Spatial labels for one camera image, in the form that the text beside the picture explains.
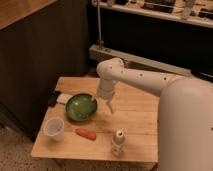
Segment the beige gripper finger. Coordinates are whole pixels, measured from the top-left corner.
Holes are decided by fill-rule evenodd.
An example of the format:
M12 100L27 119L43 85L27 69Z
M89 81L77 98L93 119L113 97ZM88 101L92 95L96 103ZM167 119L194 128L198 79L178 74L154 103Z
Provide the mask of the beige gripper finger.
M110 112L113 114L114 113L114 108L113 108L113 105L111 103L111 100L107 100L106 101L106 105L108 106Z
M95 101L97 98L98 98L97 95L93 95L93 96L91 97L91 101Z

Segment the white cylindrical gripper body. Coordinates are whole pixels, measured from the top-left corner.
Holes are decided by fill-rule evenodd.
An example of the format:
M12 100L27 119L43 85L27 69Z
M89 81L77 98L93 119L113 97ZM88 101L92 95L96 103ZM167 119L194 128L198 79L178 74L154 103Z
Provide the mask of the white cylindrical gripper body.
M113 80L100 79L97 87L97 95L104 100L111 100L115 93L115 82Z

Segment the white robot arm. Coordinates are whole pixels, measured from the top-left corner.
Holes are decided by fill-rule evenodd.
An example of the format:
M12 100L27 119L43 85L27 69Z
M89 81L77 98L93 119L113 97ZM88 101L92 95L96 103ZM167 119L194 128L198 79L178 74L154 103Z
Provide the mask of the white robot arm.
M97 96L110 100L118 81L159 98L158 171L213 171L213 83L128 69L120 58L97 65Z

